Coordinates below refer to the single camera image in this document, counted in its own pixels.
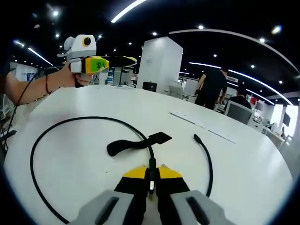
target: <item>white round table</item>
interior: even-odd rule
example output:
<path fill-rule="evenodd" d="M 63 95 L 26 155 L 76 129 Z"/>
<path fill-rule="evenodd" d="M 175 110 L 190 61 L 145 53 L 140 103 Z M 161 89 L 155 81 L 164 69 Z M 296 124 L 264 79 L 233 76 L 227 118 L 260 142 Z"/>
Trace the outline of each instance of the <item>white round table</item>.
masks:
<path fill-rule="evenodd" d="M 235 143 L 170 112 L 197 118 L 210 130 L 226 135 Z M 238 225 L 267 223 L 293 182 L 285 161 L 268 137 L 217 112 L 142 89 L 98 85 L 62 88 L 31 113 L 9 146 L 5 161 L 16 196 L 38 224 L 63 223 L 44 205 L 34 187 L 30 174 L 31 148 L 50 126 L 83 116 L 123 120 L 146 136 L 159 131 L 168 134 L 172 140 L 153 146 L 157 165 L 165 164 L 178 171 L 191 190 L 205 194 L 209 169 L 205 152 L 193 139 L 193 134 L 198 134 L 213 164 L 210 198 Z M 148 150 L 127 150 L 110 157 L 106 146 L 119 139 L 139 140 L 121 124 L 79 120 L 55 128 L 38 144 L 34 156 L 37 182 L 49 203 L 67 220 L 76 219 L 79 209 L 101 192 L 114 190 L 125 172 L 148 164 Z M 143 224 L 160 224 L 156 203 L 147 200 Z"/>

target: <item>bracelet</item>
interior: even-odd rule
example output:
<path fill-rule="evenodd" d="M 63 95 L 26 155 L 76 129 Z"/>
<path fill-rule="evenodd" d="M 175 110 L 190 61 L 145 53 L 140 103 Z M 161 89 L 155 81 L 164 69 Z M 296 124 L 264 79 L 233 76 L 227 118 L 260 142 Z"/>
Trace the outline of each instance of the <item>bracelet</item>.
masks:
<path fill-rule="evenodd" d="M 48 89 L 48 74 L 46 75 L 46 92 L 47 92 L 48 95 L 51 94 L 51 92 Z"/>

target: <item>table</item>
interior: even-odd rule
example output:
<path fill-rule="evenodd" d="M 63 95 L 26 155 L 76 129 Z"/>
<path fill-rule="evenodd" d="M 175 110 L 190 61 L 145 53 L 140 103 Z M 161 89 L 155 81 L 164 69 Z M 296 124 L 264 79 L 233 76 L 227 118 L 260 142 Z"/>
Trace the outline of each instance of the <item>table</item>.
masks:
<path fill-rule="evenodd" d="M 236 143 L 186 122 L 169 112 L 198 118 Z M 214 170 L 210 198 L 227 218 L 239 225 L 265 224 L 288 194 L 292 177 L 281 154 L 268 137 L 212 110 L 174 97 L 142 89 L 91 85 L 59 89 L 29 116 L 9 146 L 5 170 L 16 196 L 38 224 L 63 224 L 44 205 L 30 174 L 30 152 L 35 140 L 51 125 L 73 117 L 106 116 L 123 120 L 146 136 L 162 131 L 172 140 L 154 145 L 157 165 L 180 172 L 191 190 L 206 193 L 209 169 L 198 134 L 207 146 Z M 34 170 L 50 204 L 69 221 L 79 209 L 104 190 L 113 190 L 122 175 L 148 164 L 147 150 L 125 151 L 110 157 L 112 141 L 138 141 L 128 128 L 104 120 L 79 120 L 59 126 L 38 144 Z M 148 201 L 143 224 L 160 224 L 155 202 Z"/>

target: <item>white robot head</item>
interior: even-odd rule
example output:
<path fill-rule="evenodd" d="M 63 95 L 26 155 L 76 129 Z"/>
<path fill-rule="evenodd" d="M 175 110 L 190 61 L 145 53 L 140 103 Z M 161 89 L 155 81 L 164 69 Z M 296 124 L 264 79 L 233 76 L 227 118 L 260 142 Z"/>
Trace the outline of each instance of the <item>white robot head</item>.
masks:
<path fill-rule="evenodd" d="M 67 61 L 76 61 L 84 57 L 96 55 L 96 41 L 93 35 L 80 34 L 76 38 L 68 37 L 64 43 L 64 49 L 67 51 Z"/>

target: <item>black ceiling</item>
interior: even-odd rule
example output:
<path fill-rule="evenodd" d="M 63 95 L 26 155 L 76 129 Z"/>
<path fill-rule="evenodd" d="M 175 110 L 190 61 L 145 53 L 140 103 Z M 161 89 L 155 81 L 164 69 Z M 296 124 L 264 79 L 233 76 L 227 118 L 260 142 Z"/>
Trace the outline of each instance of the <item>black ceiling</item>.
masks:
<path fill-rule="evenodd" d="M 181 71 L 191 73 L 187 76 L 199 78 L 201 71 L 207 70 L 207 67 L 189 64 L 200 62 L 227 66 L 261 80 L 281 93 L 300 89 L 299 73 L 284 59 L 258 43 L 212 32 L 169 35 L 170 31 L 196 29 L 202 24 L 209 29 L 233 31 L 257 39 L 264 37 L 266 44 L 300 69 L 296 2 L 284 1 L 279 5 L 273 1 L 257 0 L 147 0 L 116 23 L 110 23 L 134 1 L 48 1 L 38 6 L 27 4 L 22 6 L 23 12 L 12 10 L 10 20 L 18 21 L 13 26 L 17 28 L 17 31 L 14 29 L 17 33 L 15 39 L 26 47 L 32 47 L 55 66 L 63 61 L 56 57 L 60 51 L 59 45 L 63 45 L 69 36 L 92 34 L 97 39 L 98 35 L 102 35 L 97 42 L 99 55 L 126 55 L 137 59 L 142 54 L 141 47 L 146 40 L 168 36 L 184 48 Z M 57 17 L 52 16 L 52 9 L 59 11 Z M 34 28 L 36 24 L 40 25 L 37 29 Z M 276 25 L 282 26 L 282 32 L 272 35 L 271 30 Z M 56 33 L 60 34 L 59 38 L 55 37 Z M 12 45 L 10 54 L 29 65 L 49 66 L 26 47 Z M 245 82 L 247 88 L 263 96 L 274 95 L 254 81 L 233 73 L 229 75 Z"/>

